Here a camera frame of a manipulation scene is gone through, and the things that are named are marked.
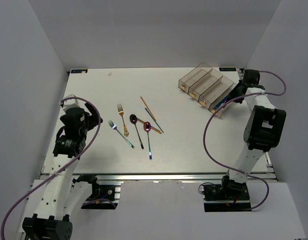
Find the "black spoon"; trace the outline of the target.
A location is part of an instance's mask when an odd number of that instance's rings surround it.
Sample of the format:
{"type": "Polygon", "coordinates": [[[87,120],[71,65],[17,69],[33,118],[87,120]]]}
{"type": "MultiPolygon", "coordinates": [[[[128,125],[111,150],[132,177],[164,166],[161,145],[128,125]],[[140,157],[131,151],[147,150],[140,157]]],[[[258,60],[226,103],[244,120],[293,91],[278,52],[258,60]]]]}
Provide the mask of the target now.
{"type": "Polygon", "coordinates": [[[137,128],[137,122],[138,122],[137,116],[135,114],[131,114],[129,116],[129,120],[135,126],[136,133],[137,133],[137,136],[138,136],[138,140],[139,140],[139,143],[140,143],[140,147],[143,150],[144,149],[144,145],[143,145],[142,139],[140,137],[140,134],[139,134],[139,131],[138,131],[138,128],[137,128]]]}

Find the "iridescent pink spoon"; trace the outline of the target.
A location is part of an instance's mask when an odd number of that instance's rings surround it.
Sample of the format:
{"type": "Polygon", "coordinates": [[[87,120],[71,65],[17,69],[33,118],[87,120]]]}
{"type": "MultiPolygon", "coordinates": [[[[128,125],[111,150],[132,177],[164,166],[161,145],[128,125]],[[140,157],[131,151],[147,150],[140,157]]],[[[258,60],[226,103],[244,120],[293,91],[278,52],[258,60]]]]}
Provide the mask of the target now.
{"type": "Polygon", "coordinates": [[[147,133],[147,141],[148,141],[148,154],[149,154],[149,160],[151,161],[152,160],[152,150],[151,150],[151,143],[150,143],[150,136],[149,136],[149,132],[151,131],[151,124],[146,121],[144,124],[143,124],[143,129],[144,131],[147,133]]]}

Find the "blue knife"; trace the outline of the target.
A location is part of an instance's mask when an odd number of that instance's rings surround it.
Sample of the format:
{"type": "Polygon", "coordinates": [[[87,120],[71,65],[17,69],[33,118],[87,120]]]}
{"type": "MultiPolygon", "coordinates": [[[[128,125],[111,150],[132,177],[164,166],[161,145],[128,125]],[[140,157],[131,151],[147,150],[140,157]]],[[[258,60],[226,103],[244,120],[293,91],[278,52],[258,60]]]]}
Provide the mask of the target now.
{"type": "Polygon", "coordinates": [[[223,100],[221,100],[219,103],[217,103],[214,107],[213,107],[213,110],[217,110],[220,106],[222,106],[224,103],[227,102],[227,99],[224,98],[223,100]]]}

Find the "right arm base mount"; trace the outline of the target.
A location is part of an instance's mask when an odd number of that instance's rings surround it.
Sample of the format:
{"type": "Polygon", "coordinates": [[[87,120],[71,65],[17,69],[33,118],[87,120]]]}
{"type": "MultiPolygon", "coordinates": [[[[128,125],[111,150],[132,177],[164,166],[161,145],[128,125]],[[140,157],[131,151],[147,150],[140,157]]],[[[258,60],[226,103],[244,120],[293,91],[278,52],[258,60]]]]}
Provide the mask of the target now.
{"type": "Polygon", "coordinates": [[[198,187],[203,195],[205,213],[251,212],[250,195],[246,185],[242,190],[223,188],[221,184],[204,182],[198,187]]]}

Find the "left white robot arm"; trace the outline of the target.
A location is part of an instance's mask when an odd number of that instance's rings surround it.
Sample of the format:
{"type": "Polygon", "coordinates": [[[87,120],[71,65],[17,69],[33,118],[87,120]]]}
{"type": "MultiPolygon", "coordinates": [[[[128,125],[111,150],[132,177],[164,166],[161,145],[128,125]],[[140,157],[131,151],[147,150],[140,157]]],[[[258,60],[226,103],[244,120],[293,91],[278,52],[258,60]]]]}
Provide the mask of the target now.
{"type": "Polygon", "coordinates": [[[72,179],[82,154],[90,146],[88,131],[100,129],[103,122],[97,108],[76,100],[61,103],[62,127],[56,133],[51,172],[43,183],[44,192],[31,217],[25,217],[22,229],[29,240],[69,240],[73,233],[73,216],[85,199],[99,196],[100,187],[87,180],[72,179]]]}

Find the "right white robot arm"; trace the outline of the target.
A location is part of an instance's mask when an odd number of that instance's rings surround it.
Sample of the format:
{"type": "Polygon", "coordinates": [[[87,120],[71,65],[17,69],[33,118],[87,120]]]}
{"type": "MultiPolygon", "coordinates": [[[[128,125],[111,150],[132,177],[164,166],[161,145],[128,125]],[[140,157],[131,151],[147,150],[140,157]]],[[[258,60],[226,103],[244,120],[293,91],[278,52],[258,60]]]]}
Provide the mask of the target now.
{"type": "Polygon", "coordinates": [[[243,79],[229,93],[226,101],[246,101],[251,115],[243,133],[245,145],[232,169],[222,178],[220,195],[230,200],[242,192],[248,175],[258,160],[270,149],[277,147],[283,132],[287,113],[276,108],[268,99],[265,88],[260,85],[260,71],[247,69],[243,79]]]}

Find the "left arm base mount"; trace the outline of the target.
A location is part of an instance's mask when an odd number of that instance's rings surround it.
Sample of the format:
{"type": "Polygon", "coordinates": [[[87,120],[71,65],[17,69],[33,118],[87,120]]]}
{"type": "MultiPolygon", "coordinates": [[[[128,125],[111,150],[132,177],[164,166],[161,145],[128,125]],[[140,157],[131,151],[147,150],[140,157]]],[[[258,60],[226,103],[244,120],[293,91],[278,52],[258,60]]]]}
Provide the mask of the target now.
{"type": "Polygon", "coordinates": [[[72,180],[72,186],[79,182],[86,182],[91,188],[91,195],[82,204],[81,209],[87,210],[115,210],[116,185],[100,184],[96,175],[82,174],[72,180]]]}

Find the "black knife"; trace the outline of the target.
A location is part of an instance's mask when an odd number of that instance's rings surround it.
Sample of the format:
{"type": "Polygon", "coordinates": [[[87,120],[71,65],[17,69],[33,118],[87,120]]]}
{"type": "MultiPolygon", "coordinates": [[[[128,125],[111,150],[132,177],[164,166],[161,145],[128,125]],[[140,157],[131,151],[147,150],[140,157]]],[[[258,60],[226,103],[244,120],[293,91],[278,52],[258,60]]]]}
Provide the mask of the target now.
{"type": "Polygon", "coordinates": [[[218,109],[220,106],[222,106],[226,102],[230,101],[232,98],[233,98],[233,96],[231,94],[228,94],[214,108],[218,109]]]}

